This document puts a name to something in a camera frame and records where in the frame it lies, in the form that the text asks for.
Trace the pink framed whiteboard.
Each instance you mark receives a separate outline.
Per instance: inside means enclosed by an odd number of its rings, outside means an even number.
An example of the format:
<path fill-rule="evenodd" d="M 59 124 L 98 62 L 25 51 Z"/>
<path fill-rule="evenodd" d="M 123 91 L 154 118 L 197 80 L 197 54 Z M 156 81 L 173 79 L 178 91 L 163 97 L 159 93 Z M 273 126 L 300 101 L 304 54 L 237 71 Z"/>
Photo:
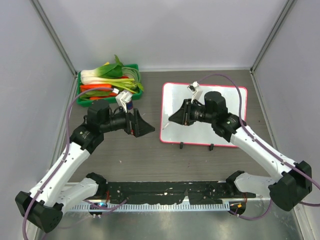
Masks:
<path fill-rule="evenodd" d="M 162 130 L 162 127 L 169 122 L 169 117 L 177 112 L 181 107 L 184 99 L 190 99 L 192 92 L 187 88 L 187 83 L 167 82 L 162 88 L 161 103 L 161 127 L 159 139 L 163 143 L 185 145 L 202 145 L 215 147 L 232 147 L 235 145 L 227 142 L 222 137 L 216 135 L 210 124 L 195 122 L 191 126 L 182 126 L 180 124 L 170 122 L 168 127 Z M 227 85 L 209 85 L 201 84 L 202 94 L 199 102 L 204 104 L 204 95 L 210 91 L 220 92 L 226 100 L 226 107 L 232 114 L 239 114 L 239 106 L 241 106 L 241 117 L 246 119 L 248 91 L 245 87 L 240 86 L 242 102 L 240 102 L 238 92 L 234 86 Z"/>

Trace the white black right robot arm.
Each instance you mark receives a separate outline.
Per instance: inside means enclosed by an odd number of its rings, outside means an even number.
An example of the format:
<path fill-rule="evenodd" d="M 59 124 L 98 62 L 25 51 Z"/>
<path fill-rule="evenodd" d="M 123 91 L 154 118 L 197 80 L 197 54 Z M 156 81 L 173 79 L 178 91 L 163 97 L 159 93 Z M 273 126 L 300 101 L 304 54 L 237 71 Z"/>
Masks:
<path fill-rule="evenodd" d="M 269 174 L 270 177 L 262 177 L 236 172 L 225 186 L 230 197 L 242 193 L 268 195 L 280 209 L 289 212 L 312 192 L 311 166 L 287 158 L 267 144 L 239 116 L 229 112 L 220 92 L 207 92 L 204 103 L 184 99 L 180 109 L 168 119 L 183 126 L 195 122 L 210 124 L 216 135 L 238 146 Z"/>

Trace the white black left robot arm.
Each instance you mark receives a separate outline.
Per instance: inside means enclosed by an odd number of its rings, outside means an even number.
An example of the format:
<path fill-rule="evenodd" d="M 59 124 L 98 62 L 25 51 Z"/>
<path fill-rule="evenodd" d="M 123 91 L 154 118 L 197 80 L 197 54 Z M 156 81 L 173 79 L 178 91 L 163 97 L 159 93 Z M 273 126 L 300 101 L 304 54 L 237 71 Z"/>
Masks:
<path fill-rule="evenodd" d="M 64 213 L 79 202 L 91 197 L 102 199 L 107 192 L 107 180 L 94 172 L 66 191 L 63 187 L 104 141 L 104 134 L 118 130 L 138 138 L 154 132 L 155 128 L 143 120 L 136 108 L 132 112 L 125 112 L 122 107 L 112 111 L 107 100 L 93 101 L 84 122 L 73 131 L 47 174 L 30 191 L 20 191 L 15 197 L 23 220 L 49 233 L 58 226 Z"/>

